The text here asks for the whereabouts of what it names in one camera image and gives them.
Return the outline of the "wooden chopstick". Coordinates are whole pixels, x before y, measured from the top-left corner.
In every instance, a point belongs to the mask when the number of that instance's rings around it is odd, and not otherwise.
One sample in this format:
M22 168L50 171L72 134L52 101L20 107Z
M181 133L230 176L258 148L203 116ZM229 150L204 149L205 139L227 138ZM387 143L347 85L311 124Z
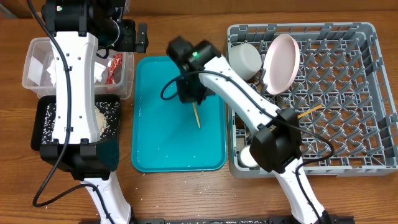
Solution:
M302 118L302 117L304 117L304 116L306 116L306 115L308 115L308 114L310 114L310 113L312 113L312 112L314 112L314 111L316 111L316 110L319 110L321 107L322 107L322 105L318 105L318 106L316 106L316 107L314 107L314 108L311 108L311 109L309 109L308 111L306 111L306 112L304 112L304 113L302 113L302 114L299 114L299 115L298 115L298 118Z
M193 105L193 110L194 110L194 113L195 113L195 118L196 118L196 121L197 121L198 128L201 128L201 124L200 124L200 119L199 119L199 116L198 116L196 103L193 102L192 105Z

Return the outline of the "grey bowl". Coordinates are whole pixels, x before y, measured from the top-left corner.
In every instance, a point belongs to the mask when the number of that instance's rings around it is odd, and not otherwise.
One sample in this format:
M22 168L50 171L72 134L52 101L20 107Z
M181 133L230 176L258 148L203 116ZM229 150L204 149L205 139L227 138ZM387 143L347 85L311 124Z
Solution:
M228 51L231 68L243 80L251 79L262 67L261 56L255 46L243 43Z

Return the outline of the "white napkin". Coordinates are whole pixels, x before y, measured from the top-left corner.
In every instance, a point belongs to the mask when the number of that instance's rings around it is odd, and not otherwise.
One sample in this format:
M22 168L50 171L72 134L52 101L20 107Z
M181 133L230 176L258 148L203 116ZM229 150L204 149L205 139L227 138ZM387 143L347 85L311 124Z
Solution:
M94 81L95 84L102 82L102 75L105 71L106 66L102 65L101 63L95 62L95 69L94 69ZM55 75L55 62L53 59L50 61L50 66L47 68L47 72L50 74L50 82L53 86L56 84L56 75Z

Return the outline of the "pile of rice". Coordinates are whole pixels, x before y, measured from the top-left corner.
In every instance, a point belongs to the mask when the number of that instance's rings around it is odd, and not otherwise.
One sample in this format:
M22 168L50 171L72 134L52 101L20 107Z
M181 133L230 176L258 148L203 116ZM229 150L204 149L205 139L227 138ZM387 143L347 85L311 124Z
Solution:
M46 108L41 144L52 142L52 133L55 126L55 107L55 103L50 103ZM120 112L119 102L104 101L95 103L95 115L101 140L111 139L117 135Z

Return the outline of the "large white plate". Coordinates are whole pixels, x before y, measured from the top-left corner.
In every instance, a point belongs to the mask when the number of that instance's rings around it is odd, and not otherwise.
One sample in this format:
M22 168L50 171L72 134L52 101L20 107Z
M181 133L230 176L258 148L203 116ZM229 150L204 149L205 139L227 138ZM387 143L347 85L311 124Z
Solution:
M263 78L266 91L272 95L285 92L295 80L300 65L297 41L288 34L277 36L267 50Z

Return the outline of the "small white cup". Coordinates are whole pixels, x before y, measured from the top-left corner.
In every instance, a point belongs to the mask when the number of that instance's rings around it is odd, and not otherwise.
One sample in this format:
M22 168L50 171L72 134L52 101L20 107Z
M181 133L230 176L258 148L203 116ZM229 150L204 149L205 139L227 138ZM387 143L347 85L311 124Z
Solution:
M243 167L248 167L248 168L258 167L258 163L254 160L254 158L250 153L250 146L246 146L242 150L240 150L238 155L238 161Z

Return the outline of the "red snack wrapper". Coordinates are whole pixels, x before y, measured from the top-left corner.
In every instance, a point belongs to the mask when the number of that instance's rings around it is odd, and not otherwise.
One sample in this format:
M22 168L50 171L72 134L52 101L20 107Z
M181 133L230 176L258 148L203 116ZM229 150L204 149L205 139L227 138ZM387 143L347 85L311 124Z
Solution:
M112 59L108 63L108 77L106 79L107 85L113 85L116 83L114 75L116 73L116 70L121 67L122 63L122 54L113 55Z

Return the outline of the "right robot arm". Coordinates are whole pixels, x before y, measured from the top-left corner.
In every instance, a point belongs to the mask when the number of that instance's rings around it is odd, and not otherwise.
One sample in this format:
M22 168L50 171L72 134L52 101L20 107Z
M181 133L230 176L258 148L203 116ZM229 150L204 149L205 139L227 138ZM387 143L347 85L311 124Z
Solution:
M280 109L259 95L229 66L207 40L192 45L177 37L167 55L180 69L177 95L182 103L201 104L220 96L244 121L252 136L249 153L257 166L275 175L299 223L331 223L303 170L300 146L303 129L294 110Z

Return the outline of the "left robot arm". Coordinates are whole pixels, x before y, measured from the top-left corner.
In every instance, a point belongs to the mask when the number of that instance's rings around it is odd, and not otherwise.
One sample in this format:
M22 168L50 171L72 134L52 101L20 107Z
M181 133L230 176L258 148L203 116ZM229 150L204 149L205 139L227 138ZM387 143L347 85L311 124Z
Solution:
M119 102L95 95L99 50L144 53L147 26L123 17L125 1L47 1L35 18L51 41L55 61L55 126L52 140L39 148L53 170L68 172L90 194L101 223L134 223L116 169L116 137L102 139L95 102Z

